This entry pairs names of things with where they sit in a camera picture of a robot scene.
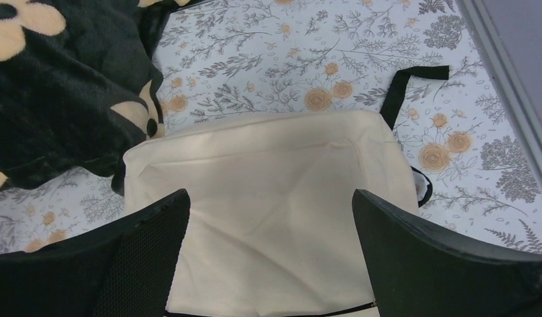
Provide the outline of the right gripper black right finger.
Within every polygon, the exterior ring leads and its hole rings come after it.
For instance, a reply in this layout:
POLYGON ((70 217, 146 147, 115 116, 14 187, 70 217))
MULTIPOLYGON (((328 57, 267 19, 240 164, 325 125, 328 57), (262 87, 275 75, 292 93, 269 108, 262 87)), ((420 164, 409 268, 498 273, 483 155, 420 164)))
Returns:
POLYGON ((381 316, 542 316, 542 255, 489 244, 366 190, 352 209, 381 316))

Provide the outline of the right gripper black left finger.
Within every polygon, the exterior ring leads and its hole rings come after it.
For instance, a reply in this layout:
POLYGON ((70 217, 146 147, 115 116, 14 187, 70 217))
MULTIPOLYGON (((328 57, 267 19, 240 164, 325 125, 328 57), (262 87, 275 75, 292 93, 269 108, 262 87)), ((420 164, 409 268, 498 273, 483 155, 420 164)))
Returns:
POLYGON ((190 207, 182 189, 35 252, 0 254, 0 316, 163 316, 190 207))

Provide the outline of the beige canvas student bag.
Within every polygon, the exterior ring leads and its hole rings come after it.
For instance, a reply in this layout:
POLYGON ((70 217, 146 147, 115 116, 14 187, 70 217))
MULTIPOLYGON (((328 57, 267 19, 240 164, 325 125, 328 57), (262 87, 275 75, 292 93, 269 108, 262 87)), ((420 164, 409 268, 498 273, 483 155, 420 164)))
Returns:
POLYGON ((352 211, 365 189, 412 214, 431 181, 393 136, 411 77, 395 73, 379 112, 252 113, 128 150, 125 212, 178 189, 191 201, 166 312, 174 316, 377 316, 352 211))

